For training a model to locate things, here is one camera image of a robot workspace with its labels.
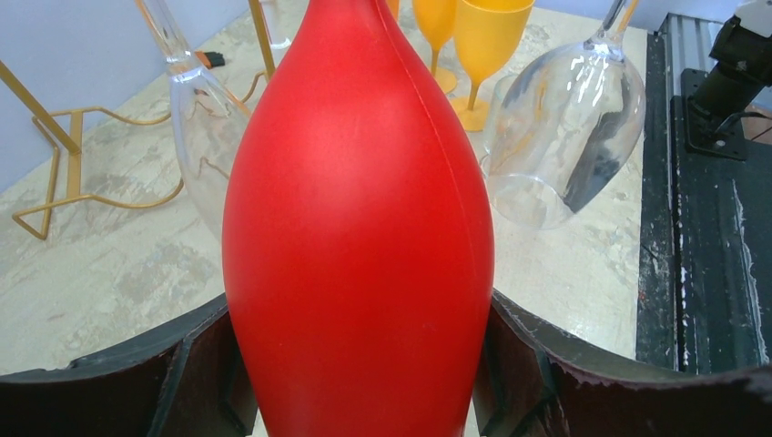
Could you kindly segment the clear stemmed glass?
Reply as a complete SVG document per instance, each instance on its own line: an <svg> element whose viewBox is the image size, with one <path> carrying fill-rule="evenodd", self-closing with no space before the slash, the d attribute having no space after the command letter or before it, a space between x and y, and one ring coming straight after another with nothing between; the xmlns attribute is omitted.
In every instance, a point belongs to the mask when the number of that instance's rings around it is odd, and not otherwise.
<svg viewBox="0 0 772 437"><path fill-rule="evenodd" d="M485 166L489 200L506 219L557 228L630 158L646 105L623 49L636 6L614 1L592 36L537 57L508 88Z"/></svg>

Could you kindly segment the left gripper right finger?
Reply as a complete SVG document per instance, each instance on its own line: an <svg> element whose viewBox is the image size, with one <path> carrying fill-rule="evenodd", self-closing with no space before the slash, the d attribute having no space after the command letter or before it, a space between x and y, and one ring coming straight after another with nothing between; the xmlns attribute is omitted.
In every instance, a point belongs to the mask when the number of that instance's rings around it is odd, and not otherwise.
<svg viewBox="0 0 772 437"><path fill-rule="evenodd" d="M695 375L599 348L494 293L473 405L484 436L768 436L771 369Z"/></svg>

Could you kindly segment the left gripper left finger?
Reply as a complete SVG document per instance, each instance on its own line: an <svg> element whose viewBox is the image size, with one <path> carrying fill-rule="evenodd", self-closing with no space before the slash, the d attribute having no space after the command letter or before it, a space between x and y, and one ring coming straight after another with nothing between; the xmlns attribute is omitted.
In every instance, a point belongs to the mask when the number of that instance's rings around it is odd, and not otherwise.
<svg viewBox="0 0 772 437"><path fill-rule="evenodd" d="M224 296L64 369L1 379L4 436L248 436L256 416Z"/></svg>

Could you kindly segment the clear wine glass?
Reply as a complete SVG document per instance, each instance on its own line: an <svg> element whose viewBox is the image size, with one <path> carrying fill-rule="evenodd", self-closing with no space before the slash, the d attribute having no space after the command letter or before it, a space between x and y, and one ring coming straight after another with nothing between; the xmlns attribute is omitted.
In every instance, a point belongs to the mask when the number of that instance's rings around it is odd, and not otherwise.
<svg viewBox="0 0 772 437"><path fill-rule="evenodd" d="M229 179L250 112L190 48L164 1L136 5L165 57L170 118L188 196L221 239Z"/></svg>

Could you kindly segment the yellow goblet front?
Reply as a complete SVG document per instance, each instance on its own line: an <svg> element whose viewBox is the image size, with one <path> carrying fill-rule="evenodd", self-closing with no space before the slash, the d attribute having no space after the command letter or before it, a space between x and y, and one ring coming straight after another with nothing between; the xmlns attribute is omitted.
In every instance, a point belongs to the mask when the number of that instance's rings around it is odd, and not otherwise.
<svg viewBox="0 0 772 437"><path fill-rule="evenodd" d="M467 97L453 98L451 104L464 130L483 130L490 104L478 97L479 89L513 56L533 5L531 0L457 2L453 42L470 79L470 92Z"/></svg>

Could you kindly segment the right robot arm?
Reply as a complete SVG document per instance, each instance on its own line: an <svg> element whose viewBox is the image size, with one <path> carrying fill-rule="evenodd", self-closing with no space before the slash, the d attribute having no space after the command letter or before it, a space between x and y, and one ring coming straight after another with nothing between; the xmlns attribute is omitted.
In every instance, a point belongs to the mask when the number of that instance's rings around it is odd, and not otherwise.
<svg viewBox="0 0 772 437"><path fill-rule="evenodd" d="M746 138L742 120L763 116L747 107L771 86L771 3L741 2L709 56L710 72L687 68L681 76L686 149L744 161L759 143Z"/></svg>

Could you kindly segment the red plastic goblet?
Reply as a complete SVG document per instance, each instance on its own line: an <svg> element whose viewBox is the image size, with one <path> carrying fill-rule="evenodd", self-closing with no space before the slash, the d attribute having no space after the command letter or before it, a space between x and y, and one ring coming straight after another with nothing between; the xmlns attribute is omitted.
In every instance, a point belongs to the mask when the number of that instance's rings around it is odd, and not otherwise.
<svg viewBox="0 0 772 437"><path fill-rule="evenodd" d="M229 181L230 318L271 436L460 436L493 291L469 138L382 1L312 1Z"/></svg>

